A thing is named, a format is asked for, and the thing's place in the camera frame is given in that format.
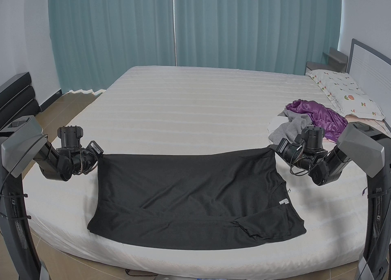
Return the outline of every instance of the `folded black garment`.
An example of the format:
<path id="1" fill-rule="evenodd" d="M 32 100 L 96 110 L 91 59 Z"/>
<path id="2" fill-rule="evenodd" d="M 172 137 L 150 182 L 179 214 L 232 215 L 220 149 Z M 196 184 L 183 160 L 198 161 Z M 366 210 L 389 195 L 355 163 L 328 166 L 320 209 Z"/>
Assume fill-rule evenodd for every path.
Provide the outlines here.
<path id="1" fill-rule="evenodd" d="M 215 155 L 103 155 L 90 232 L 150 248 L 215 250 L 306 232 L 269 148 Z"/>

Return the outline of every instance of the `purple satin cloth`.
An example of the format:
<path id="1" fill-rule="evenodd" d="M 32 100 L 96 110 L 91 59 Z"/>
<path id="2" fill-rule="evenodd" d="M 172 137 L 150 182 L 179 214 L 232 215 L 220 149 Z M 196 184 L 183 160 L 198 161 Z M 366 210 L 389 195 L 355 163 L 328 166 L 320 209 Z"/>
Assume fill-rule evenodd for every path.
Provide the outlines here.
<path id="1" fill-rule="evenodd" d="M 315 101 L 297 100 L 286 106 L 287 110 L 298 114 L 307 114 L 315 126 L 325 129 L 325 137 L 337 141 L 348 121 L 333 111 Z"/>

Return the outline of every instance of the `floor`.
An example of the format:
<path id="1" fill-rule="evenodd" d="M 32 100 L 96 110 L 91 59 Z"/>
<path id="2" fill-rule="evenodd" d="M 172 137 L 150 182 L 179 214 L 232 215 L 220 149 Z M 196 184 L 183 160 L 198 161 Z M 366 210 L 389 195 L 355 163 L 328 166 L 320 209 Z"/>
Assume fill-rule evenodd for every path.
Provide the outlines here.
<path id="1" fill-rule="evenodd" d="M 97 98 L 92 93 L 68 93 L 60 97 L 44 112 L 36 116 L 48 134 L 49 141 L 57 137 L 57 128 L 67 125 L 77 114 Z M 31 168 L 31 163 L 22 176 Z M 37 233 L 32 231 L 33 241 L 39 257 L 45 262 L 52 280 L 118 280 L 140 279 L 125 273 L 123 268 L 105 265 L 91 260 L 61 252 L 46 243 Z M 0 275 L 2 279 L 17 280 L 18 276 L 0 236 Z M 314 273 L 291 277 L 284 280 L 353 280 L 357 262 Z M 143 276 L 143 280 L 153 280 L 154 275 L 144 271 L 130 271 L 135 276 Z"/>

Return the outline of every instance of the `wall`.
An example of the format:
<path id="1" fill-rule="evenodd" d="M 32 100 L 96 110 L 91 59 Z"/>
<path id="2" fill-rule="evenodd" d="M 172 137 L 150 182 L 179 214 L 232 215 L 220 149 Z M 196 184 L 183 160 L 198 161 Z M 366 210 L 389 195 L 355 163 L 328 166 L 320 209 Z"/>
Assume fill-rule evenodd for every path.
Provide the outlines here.
<path id="1" fill-rule="evenodd" d="M 350 53 L 352 38 L 391 58 L 391 0 L 342 0 L 339 50 Z"/>
<path id="2" fill-rule="evenodd" d="M 0 84 L 30 72 L 41 105 L 60 89 L 47 0 L 0 0 Z"/>

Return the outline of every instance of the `gray garment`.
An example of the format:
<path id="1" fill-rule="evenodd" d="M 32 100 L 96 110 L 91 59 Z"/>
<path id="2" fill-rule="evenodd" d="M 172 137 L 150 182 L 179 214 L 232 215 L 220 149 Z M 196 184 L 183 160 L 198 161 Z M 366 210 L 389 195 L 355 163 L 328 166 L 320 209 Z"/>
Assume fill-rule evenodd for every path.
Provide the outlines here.
<path id="1" fill-rule="evenodd" d="M 273 144 L 279 144 L 282 138 L 285 138 L 292 143 L 304 127 L 312 125 L 312 120 L 307 114 L 298 114 L 284 109 L 278 116 L 288 117 L 289 122 L 281 124 L 270 134 L 269 140 L 273 142 Z"/>

